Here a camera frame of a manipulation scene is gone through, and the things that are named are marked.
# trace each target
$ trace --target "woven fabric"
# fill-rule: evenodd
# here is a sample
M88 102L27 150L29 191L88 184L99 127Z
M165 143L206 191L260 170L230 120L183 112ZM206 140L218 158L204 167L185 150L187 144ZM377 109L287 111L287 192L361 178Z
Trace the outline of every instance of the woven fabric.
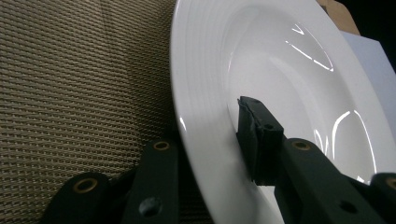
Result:
M117 176L161 136L174 5L0 0L1 223L36 223L68 178Z

